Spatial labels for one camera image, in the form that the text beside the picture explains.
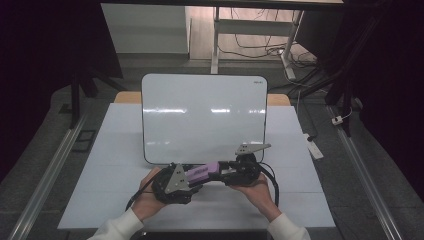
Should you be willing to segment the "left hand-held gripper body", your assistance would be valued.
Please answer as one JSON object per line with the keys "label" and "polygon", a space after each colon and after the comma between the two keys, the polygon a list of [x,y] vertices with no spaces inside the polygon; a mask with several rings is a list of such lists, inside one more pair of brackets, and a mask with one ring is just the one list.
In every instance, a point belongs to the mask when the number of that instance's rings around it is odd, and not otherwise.
{"label": "left hand-held gripper body", "polygon": [[183,166],[174,163],[160,170],[152,183],[155,198],[164,204],[188,204],[201,188],[190,187]]}

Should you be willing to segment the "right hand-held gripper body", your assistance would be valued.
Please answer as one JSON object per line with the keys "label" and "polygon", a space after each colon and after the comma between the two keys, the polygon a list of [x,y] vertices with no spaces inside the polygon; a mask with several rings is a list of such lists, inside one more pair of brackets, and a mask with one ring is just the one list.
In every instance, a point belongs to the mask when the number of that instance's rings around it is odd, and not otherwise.
{"label": "right hand-held gripper body", "polygon": [[237,180],[234,184],[226,184],[230,186],[246,186],[251,185],[258,179],[261,170],[255,157],[255,152],[263,151],[270,147],[270,144],[241,144],[236,150],[236,159],[238,162],[236,168],[221,169],[221,175],[234,174]]}

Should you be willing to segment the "purple whiteboard eraser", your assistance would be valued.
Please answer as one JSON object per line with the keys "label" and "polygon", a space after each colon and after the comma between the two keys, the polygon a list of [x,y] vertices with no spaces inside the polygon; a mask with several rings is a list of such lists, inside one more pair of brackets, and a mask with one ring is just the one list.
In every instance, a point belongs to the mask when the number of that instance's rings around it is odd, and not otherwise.
{"label": "purple whiteboard eraser", "polygon": [[192,168],[186,172],[187,181],[189,184],[200,183],[209,178],[210,173],[219,172],[219,163],[211,162],[199,167]]}

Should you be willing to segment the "white whiteboard with black rim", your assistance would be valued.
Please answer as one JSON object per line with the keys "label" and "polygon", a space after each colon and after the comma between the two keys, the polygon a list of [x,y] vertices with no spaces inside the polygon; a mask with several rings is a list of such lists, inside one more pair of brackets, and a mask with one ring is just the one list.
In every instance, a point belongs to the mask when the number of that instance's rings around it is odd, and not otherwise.
{"label": "white whiteboard with black rim", "polygon": [[261,76],[147,74],[141,80],[145,160],[233,160],[265,142],[267,80]]}

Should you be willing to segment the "person's left hand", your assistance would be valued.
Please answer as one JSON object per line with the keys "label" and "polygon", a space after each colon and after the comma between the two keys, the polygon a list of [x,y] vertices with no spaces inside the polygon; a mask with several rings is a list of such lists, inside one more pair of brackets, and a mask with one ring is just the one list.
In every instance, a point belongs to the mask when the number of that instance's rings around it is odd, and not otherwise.
{"label": "person's left hand", "polygon": [[154,167],[140,182],[139,189],[145,188],[146,193],[142,193],[133,203],[132,210],[140,221],[144,221],[157,214],[165,204],[158,201],[151,193],[151,180],[158,172],[159,167]]}

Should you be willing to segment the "person's right hand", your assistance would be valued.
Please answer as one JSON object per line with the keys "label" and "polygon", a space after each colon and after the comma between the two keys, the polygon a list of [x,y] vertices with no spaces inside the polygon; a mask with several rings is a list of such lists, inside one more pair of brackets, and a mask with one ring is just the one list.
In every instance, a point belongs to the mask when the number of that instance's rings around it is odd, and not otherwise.
{"label": "person's right hand", "polygon": [[243,193],[269,222],[282,214],[271,198],[268,179],[264,174],[260,174],[252,185],[232,186],[232,189]]}

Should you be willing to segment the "white label strip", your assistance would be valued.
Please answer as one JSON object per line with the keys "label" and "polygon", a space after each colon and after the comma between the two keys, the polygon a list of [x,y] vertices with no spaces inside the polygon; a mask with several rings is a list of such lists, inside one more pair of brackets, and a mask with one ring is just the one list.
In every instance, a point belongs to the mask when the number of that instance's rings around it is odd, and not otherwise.
{"label": "white label strip", "polygon": [[305,138],[307,148],[308,148],[312,158],[315,159],[315,160],[322,159],[324,157],[324,155],[322,154],[322,152],[320,151],[318,146],[313,141],[313,138],[307,133],[304,133],[303,136]]}

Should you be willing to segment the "black tripod stand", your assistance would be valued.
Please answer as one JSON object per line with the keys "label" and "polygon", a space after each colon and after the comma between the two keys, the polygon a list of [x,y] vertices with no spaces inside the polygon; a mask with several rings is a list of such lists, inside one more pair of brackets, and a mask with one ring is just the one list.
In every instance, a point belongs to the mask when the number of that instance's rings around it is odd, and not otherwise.
{"label": "black tripod stand", "polygon": [[94,82],[94,79],[99,79],[117,91],[126,91],[124,86],[93,67],[87,67],[84,70],[76,71],[72,75],[71,80],[72,118],[70,129],[74,129],[80,119],[80,90],[83,90],[83,93],[88,98],[94,98],[98,94],[98,88]]}
{"label": "black tripod stand", "polygon": [[312,85],[297,86],[296,90],[304,98],[330,85],[325,103],[335,105],[343,98],[342,129],[348,136],[355,68],[380,19],[381,15],[376,12],[305,11],[296,35],[296,41],[317,57],[313,70],[300,82],[307,83],[316,74],[323,73]]}

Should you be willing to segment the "white cabinet panel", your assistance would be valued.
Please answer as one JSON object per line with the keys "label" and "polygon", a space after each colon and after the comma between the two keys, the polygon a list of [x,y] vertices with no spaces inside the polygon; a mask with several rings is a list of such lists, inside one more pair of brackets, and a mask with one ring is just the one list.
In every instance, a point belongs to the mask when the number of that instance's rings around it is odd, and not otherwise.
{"label": "white cabinet panel", "polygon": [[184,6],[102,3],[101,8],[118,53],[189,52]]}

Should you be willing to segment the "aluminium rail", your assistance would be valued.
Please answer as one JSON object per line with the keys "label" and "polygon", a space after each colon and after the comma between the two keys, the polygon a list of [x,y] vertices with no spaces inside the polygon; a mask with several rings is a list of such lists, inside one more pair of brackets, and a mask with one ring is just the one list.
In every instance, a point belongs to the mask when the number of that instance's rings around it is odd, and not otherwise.
{"label": "aluminium rail", "polygon": [[341,125],[331,124],[331,126],[336,130],[342,142],[387,240],[404,240],[400,228],[391,214],[386,201],[380,194],[353,139],[346,134]]}
{"label": "aluminium rail", "polygon": [[67,130],[7,240],[27,239],[87,117],[88,114],[84,112],[74,127]]}

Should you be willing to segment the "white metal desk frame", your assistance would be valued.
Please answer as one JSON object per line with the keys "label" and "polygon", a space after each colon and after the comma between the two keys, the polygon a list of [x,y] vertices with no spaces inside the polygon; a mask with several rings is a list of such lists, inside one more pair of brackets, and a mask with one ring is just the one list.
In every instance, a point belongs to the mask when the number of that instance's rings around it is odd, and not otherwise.
{"label": "white metal desk frame", "polygon": [[215,7],[211,73],[218,73],[218,42],[220,34],[281,36],[287,37],[287,43],[280,52],[280,59],[287,79],[295,80],[296,76],[289,62],[289,54],[291,53],[291,47],[295,40],[302,14],[301,10],[294,10],[291,22],[221,19],[220,8]]}

